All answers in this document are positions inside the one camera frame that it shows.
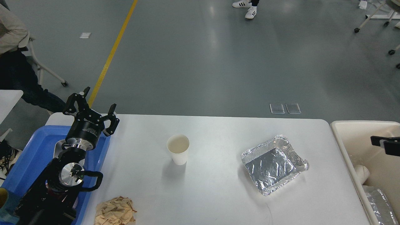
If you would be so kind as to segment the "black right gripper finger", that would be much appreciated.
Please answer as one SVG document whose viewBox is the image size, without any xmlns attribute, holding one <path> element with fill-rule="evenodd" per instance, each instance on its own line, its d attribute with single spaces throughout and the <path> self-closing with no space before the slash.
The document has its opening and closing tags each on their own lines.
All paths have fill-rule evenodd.
<svg viewBox="0 0 400 225">
<path fill-rule="evenodd" d="M 371 144 L 384 149 L 386 155 L 400 156 L 400 137 L 371 136 Z"/>
</svg>

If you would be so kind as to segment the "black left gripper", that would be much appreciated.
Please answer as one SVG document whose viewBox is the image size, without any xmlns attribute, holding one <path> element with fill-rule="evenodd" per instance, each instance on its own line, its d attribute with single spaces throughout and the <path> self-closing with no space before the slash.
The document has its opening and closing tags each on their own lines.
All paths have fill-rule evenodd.
<svg viewBox="0 0 400 225">
<path fill-rule="evenodd" d="M 86 87 L 83 92 L 71 94 L 62 111 L 63 114 L 74 117 L 74 122 L 65 138 L 66 143 L 83 145 L 86 151 L 96 148 L 101 132 L 106 137 L 113 135 L 120 122 L 115 114 L 116 103 L 110 106 L 105 116 L 90 109 L 86 101 L 89 90 L 90 87 Z M 105 127 L 104 121 L 110 121 L 109 127 Z"/>
</svg>

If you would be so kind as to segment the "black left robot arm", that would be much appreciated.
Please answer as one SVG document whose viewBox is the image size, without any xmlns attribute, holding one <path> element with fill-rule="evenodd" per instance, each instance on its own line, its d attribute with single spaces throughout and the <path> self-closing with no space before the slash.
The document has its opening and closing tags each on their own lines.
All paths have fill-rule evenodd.
<svg viewBox="0 0 400 225">
<path fill-rule="evenodd" d="M 73 208 L 81 192 L 98 189 L 103 174 L 80 165 L 87 152 L 94 150 L 101 134 L 114 134 L 119 124 L 116 104 L 102 116 L 90 108 L 83 92 L 71 94 L 63 114 L 72 115 L 74 122 L 66 135 L 62 151 L 53 158 L 26 191 L 14 214 L 17 225 L 70 225 L 76 219 Z"/>
</svg>

